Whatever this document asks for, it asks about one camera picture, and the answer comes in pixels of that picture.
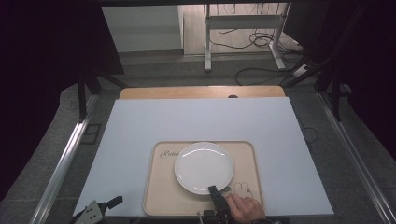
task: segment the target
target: white tabletop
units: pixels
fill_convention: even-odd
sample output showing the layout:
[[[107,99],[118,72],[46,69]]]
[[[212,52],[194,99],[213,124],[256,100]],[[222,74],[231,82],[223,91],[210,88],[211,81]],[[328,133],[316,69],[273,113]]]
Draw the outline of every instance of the white tabletop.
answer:
[[[75,214],[120,195],[107,216],[146,216],[150,156],[162,141],[247,141],[267,216],[333,214],[287,97],[116,101]]]

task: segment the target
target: wall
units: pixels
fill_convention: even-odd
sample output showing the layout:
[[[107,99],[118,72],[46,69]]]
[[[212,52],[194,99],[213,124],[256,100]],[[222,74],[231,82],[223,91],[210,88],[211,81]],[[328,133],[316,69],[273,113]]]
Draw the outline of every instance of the wall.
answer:
[[[102,10],[118,52],[182,49],[177,6]]]

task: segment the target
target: gray carpet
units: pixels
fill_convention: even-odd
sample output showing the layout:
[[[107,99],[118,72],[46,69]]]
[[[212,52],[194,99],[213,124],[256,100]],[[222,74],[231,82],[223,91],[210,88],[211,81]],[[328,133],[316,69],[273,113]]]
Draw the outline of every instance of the gray carpet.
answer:
[[[204,71],[201,57],[185,58],[163,55],[155,58],[145,56],[144,60],[134,60],[138,57],[121,55],[126,75],[115,77],[136,87],[236,85],[234,75],[241,69],[249,67],[275,69],[275,63],[269,54],[215,57],[211,73]],[[240,74],[239,81],[249,84],[272,78],[263,82],[262,85],[276,85],[283,77],[281,73],[246,71]],[[120,88],[117,86],[103,79],[100,79],[100,82],[104,89],[96,104],[90,122],[91,126],[78,147],[63,187],[49,212],[47,223],[68,223],[71,220],[74,206],[90,171],[112,105],[120,94]],[[313,92],[314,82],[315,78],[312,77],[285,91],[301,122],[302,132],[309,143],[312,158],[335,215],[289,217],[290,223],[382,223],[371,198]],[[30,220],[62,155],[67,140],[78,121],[76,86],[64,90],[60,101],[58,112],[35,155],[26,165],[7,197],[0,203],[0,223],[2,224],[27,223]],[[340,108],[341,118],[351,139],[391,205],[395,207],[395,161],[361,123],[348,105],[346,98],[342,99]],[[130,221],[128,218],[113,217],[109,223],[130,223]]]

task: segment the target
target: human hand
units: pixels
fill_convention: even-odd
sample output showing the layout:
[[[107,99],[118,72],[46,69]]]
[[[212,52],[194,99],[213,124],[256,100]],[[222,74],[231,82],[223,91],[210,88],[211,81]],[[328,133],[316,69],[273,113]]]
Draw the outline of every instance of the human hand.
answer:
[[[230,206],[231,216],[239,223],[245,224],[265,218],[262,205],[255,199],[250,197],[241,198],[237,194],[229,194],[225,200]]]

